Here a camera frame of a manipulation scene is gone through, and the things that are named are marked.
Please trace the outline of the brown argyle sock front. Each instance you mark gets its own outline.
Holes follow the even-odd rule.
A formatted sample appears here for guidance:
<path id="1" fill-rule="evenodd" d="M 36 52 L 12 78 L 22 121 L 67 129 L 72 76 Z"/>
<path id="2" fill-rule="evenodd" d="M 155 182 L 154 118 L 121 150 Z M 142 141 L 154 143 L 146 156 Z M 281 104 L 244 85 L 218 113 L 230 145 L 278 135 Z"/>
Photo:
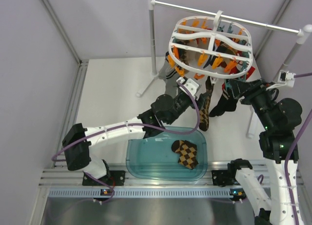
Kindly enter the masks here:
<path id="1" fill-rule="evenodd" d="M 207 98 L 202 109 L 199 112 L 200 114 L 199 129 L 203 132 L 206 132 L 209 128 L 209 108 L 210 108 L 212 93 L 214 90 L 214 85 L 212 84 L 210 77 L 206 79 L 205 87 L 206 87 L 205 94 L 207 95 Z"/>

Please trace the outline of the white oval clip hanger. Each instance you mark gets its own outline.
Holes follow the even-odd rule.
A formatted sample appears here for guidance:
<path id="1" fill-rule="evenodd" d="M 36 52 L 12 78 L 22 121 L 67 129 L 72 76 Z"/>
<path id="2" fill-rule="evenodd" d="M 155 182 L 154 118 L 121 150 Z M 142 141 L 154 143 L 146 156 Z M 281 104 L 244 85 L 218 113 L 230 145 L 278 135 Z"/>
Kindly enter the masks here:
<path id="1" fill-rule="evenodd" d="M 244 79 L 253 66 L 252 37 L 237 22 L 191 16 L 179 20 L 168 45 L 168 60 L 180 76 Z"/>

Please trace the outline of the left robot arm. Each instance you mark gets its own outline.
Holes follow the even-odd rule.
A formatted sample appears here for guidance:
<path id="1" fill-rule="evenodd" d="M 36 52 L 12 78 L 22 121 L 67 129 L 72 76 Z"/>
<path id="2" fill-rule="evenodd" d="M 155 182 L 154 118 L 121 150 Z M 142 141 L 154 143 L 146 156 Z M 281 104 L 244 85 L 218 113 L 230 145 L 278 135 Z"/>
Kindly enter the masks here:
<path id="1" fill-rule="evenodd" d="M 150 109 L 125 122 L 97 127 L 74 124 L 62 140 L 62 152 L 65 155 L 67 169 L 82 170 L 98 184 L 108 183 L 110 169 L 104 159 L 93 154 L 97 147 L 121 141 L 143 140 L 163 132 L 182 134 L 165 128 L 163 124 L 172 124 L 189 107 L 199 115 L 207 97 L 207 93 L 196 97 L 184 91 L 174 98 L 163 94 L 151 104 Z"/>

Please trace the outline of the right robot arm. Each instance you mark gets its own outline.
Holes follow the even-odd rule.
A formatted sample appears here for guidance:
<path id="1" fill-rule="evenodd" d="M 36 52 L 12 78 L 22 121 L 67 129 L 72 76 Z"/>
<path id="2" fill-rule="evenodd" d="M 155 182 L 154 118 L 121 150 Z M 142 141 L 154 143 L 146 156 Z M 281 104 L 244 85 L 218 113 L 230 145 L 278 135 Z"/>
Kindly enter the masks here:
<path id="1" fill-rule="evenodd" d="M 276 83 L 229 79 L 226 89 L 241 104 L 250 105 L 264 127 L 259 134 L 259 145 L 268 169 L 271 193 L 266 193 L 248 160 L 228 163 L 228 180 L 243 188 L 256 225 L 302 225 L 296 182 L 297 143 L 310 118 L 302 121 L 302 106 L 296 100 L 277 101 Z"/>

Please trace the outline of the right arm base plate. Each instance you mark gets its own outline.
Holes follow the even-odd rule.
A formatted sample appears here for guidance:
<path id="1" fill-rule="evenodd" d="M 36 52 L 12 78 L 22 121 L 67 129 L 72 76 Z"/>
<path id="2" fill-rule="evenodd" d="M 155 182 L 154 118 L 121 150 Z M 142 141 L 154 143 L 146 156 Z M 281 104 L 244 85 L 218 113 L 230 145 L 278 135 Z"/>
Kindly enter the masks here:
<path id="1" fill-rule="evenodd" d="M 217 185 L 219 187 L 239 185 L 234 176 L 227 170 L 212 170 L 211 174 L 213 185 Z"/>

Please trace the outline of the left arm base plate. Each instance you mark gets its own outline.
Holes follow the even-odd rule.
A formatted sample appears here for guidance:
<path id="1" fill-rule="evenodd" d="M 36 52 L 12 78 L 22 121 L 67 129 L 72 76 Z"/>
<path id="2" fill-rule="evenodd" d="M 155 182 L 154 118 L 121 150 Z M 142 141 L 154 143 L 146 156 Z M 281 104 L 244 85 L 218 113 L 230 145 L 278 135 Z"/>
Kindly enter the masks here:
<path id="1" fill-rule="evenodd" d="M 110 171 L 110 175 L 100 178 L 99 181 L 104 182 L 109 186 L 124 186 L 125 171 L 124 170 L 112 170 Z M 83 175 L 82 185 L 83 186 L 103 186 L 103 184 L 100 184 L 96 182 L 95 180 L 91 179 L 85 173 Z"/>

